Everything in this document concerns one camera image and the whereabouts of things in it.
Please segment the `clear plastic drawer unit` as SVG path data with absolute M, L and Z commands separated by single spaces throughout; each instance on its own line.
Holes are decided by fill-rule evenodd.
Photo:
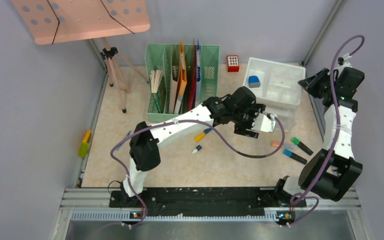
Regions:
M 248 77 L 252 75 L 259 77 L 259 88 L 249 88 Z M 277 114 L 285 131 L 290 131 L 296 125 L 296 112 L 303 95 L 298 81 L 305 76 L 306 69 L 302 66 L 250 57 L 243 85 L 254 93 L 257 103 L 266 106 L 266 112 Z

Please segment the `green capped highlighter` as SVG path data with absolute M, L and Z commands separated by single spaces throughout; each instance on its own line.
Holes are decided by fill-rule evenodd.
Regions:
M 305 145 L 300 139 L 298 139 L 297 137 L 292 137 L 291 138 L 291 142 L 298 146 L 299 149 L 301 149 L 302 151 L 304 151 L 306 154 L 308 154 L 309 156 L 311 156 L 314 152 L 307 146 Z

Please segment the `red translucent file folder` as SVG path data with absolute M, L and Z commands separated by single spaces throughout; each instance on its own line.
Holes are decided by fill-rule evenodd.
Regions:
M 194 108 L 195 96 L 196 96 L 196 86 L 197 86 L 197 46 L 193 45 L 192 52 L 192 66 L 191 66 L 191 79 L 189 81 L 189 96 L 187 101 L 187 110 L 190 111 Z

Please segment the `green file rack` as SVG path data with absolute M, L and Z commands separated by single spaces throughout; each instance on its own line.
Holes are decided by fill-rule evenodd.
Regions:
M 147 117 L 151 123 L 159 123 L 176 117 L 180 114 L 186 113 L 191 75 L 193 64 L 193 46 L 194 44 L 184 44 L 185 61 L 186 61 L 186 76 L 187 85 L 185 88 L 180 114 L 169 113 L 169 99 L 170 99 L 170 77 L 171 77 L 171 57 L 172 57 L 172 45 L 175 44 L 149 44 L 145 52 L 145 66 L 148 75 L 150 85 L 150 73 L 151 70 L 162 70 L 162 101 L 164 103 L 163 113 L 158 113 L 154 103 L 151 100 L 151 87 L 150 98 L 147 109 Z M 200 103 L 205 101 L 209 97 L 217 95 L 218 88 L 218 70 L 219 70 L 219 56 L 220 47 L 218 45 L 201 45 L 200 44 L 200 72 L 201 72 L 201 90 L 200 90 Z

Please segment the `green children's book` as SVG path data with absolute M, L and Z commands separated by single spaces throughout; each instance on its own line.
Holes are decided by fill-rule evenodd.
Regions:
M 150 99 L 154 103 L 154 107 L 159 114 L 164 112 L 163 103 L 163 71 L 162 70 L 151 70 L 149 74 L 150 78 Z

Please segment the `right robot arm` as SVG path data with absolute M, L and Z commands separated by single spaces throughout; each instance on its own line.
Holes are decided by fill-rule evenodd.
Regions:
M 353 99 L 365 74 L 350 66 L 327 68 L 314 76 L 298 81 L 311 96 L 322 100 L 325 106 L 325 133 L 320 151 L 307 163 L 300 176 L 286 176 L 277 182 L 273 200 L 287 206 L 299 190 L 306 190 L 318 172 L 322 174 L 310 190 L 310 195 L 339 201 L 363 171 L 352 150 L 352 127 L 358 111 Z

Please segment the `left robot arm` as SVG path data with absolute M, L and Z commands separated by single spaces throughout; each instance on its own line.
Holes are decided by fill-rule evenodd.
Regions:
M 161 163 L 160 150 L 169 146 L 173 151 L 182 136 L 228 123 L 234 124 L 235 134 L 245 137 L 256 139 L 260 132 L 273 132 L 276 117 L 265 109 L 254 93 L 242 86 L 232 94 L 209 97 L 192 110 L 159 124 L 138 123 L 129 142 L 130 166 L 121 186 L 121 200 L 129 207 L 140 202 L 147 173 Z

